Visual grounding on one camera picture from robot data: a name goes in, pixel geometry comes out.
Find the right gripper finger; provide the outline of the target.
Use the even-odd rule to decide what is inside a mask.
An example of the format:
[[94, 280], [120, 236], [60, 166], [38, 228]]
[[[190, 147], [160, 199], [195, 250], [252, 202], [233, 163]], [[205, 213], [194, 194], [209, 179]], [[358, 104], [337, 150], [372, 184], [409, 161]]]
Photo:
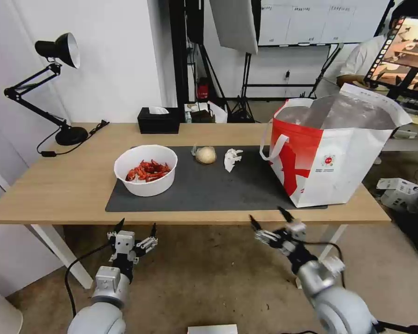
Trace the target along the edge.
[[271, 248], [281, 248], [281, 236], [262, 229], [259, 222], [252, 216], [249, 216], [252, 229], [255, 233], [255, 238], [260, 242], [269, 245]]
[[289, 211], [285, 210], [281, 206], [277, 206], [277, 209], [279, 210], [281, 215], [284, 217], [288, 226], [290, 226], [290, 227], [302, 227], [302, 222], [298, 218], [295, 218]]

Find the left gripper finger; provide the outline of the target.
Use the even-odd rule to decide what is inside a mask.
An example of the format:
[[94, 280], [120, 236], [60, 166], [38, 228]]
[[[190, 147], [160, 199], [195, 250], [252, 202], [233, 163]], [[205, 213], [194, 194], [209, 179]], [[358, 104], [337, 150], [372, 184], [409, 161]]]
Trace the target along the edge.
[[152, 251], [158, 244], [157, 226], [153, 224], [150, 236], [142, 241], [136, 242], [136, 257], [141, 258]]
[[107, 239], [109, 244], [115, 244], [116, 237], [118, 233], [122, 230], [122, 227], [124, 226], [125, 218], [122, 218], [113, 228], [112, 231], [107, 232]]

